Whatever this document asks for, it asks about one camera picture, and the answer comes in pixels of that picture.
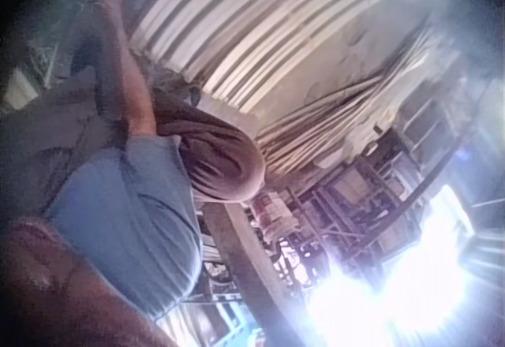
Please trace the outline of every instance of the short sleeve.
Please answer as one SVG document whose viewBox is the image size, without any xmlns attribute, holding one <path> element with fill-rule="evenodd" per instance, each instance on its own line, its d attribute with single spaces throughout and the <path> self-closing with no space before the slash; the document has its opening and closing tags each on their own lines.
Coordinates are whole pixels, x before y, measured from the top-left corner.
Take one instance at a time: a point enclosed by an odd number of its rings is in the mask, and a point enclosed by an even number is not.
<svg viewBox="0 0 505 347">
<path fill-rule="evenodd" d="M 157 207 L 193 210 L 188 174 L 179 155 L 178 136 L 131 136 L 126 142 L 126 174 L 141 200 Z"/>
</svg>

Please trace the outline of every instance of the hand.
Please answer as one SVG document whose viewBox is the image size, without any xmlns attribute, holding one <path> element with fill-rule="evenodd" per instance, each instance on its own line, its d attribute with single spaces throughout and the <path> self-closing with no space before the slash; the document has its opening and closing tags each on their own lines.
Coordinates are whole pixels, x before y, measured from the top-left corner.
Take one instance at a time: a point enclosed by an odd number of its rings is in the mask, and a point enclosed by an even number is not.
<svg viewBox="0 0 505 347">
<path fill-rule="evenodd" d="M 98 0 L 96 5 L 106 27 L 113 28 L 116 32 L 124 32 L 122 0 Z"/>
</svg>

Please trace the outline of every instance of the metal rod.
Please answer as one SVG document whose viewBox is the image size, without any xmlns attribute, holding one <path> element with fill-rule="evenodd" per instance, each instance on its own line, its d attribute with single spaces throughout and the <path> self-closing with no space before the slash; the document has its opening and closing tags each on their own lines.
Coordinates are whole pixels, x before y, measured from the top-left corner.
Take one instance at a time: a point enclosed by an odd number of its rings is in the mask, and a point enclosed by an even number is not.
<svg viewBox="0 0 505 347">
<path fill-rule="evenodd" d="M 472 205 L 472 207 L 485 207 L 486 205 L 493 205 L 494 203 L 504 203 L 504 202 L 505 197 L 502 197 L 501 199 L 484 201 L 482 203 L 475 203 L 474 205 Z"/>
</svg>

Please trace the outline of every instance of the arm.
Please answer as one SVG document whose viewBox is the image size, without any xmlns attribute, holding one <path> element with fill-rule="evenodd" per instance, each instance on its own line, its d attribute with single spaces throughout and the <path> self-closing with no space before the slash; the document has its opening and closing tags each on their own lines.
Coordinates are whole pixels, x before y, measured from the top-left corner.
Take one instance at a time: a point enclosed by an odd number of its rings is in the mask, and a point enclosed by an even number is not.
<svg viewBox="0 0 505 347">
<path fill-rule="evenodd" d="M 256 145 L 240 130 L 191 107 L 170 94 L 151 97 L 127 46 L 121 0 L 102 0 L 106 31 L 104 56 L 114 56 L 114 77 L 122 94 L 129 135 L 179 135 L 179 151 L 196 198 L 236 202 L 256 194 L 264 178 L 264 161 Z"/>
<path fill-rule="evenodd" d="M 103 14 L 103 53 L 112 59 L 114 86 L 121 94 L 122 113 L 132 135 L 156 135 L 151 95 L 144 77 L 128 48 L 123 26 L 122 0 L 99 0 Z"/>
</svg>

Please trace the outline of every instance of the gray cloth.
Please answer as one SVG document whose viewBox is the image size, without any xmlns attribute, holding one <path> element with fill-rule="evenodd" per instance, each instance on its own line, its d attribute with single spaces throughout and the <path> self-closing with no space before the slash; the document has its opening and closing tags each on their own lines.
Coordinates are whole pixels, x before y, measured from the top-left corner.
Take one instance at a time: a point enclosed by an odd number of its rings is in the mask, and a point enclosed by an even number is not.
<svg viewBox="0 0 505 347">
<path fill-rule="evenodd" d="M 124 125 L 97 109 L 87 67 L 25 108 L 0 119 L 0 227 L 39 217 L 69 176 L 104 148 L 122 147 Z M 240 130 L 171 94 L 155 97 L 158 134 L 181 136 L 179 153 L 199 201 L 238 202 L 256 194 L 264 162 Z"/>
<path fill-rule="evenodd" d="M 193 288 L 200 230 L 178 136 L 133 136 L 92 156 L 45 212 L 77 253 L 150 319 Z"/>
</svg>

